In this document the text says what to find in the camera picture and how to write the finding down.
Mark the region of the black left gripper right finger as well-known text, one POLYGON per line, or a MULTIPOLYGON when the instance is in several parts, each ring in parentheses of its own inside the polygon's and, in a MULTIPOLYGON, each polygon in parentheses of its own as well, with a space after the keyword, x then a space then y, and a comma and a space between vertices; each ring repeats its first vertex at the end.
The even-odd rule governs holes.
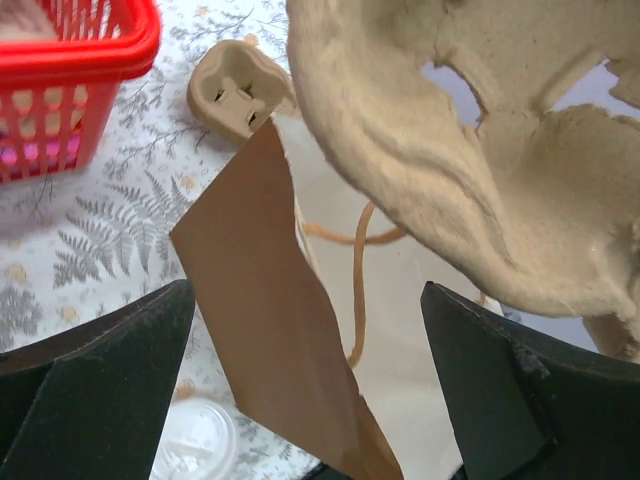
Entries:
POLYGON ((636 479, 639 367, 429 282, 429 345, 462 464, 456 479, 636 479))

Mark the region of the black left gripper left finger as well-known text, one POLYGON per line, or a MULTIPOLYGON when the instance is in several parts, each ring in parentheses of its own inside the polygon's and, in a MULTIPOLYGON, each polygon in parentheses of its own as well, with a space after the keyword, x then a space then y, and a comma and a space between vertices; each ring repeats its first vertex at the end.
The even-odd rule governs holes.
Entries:
POLYGON ((191 330, 176 280, 1 356, 3 480, 149 477, 191 330))

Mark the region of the white plastic cup lid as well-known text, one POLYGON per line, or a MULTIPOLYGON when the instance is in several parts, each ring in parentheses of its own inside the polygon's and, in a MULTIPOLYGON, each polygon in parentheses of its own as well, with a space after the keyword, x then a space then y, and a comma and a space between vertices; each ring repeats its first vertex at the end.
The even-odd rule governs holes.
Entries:
POLYGON ((238 434, 228 411, 202 397, 173 402, 168 411, 151 480, 225 480, 238 454, 238 434))

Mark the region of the brown paper bag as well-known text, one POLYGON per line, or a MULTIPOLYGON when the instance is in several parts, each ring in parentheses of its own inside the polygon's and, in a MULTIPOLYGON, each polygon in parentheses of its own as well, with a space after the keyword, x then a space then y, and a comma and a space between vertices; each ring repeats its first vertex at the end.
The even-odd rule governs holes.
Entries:
POLYGON ((364 253, 366 330, 355 366, 353 234, 366 205, 305 122, 268 119, 171 234, 239 410, 354 479, 503 479, 478 378, 447 399, 421 295, 428 282, 495 312, 462 273, 412 238, 364 253))

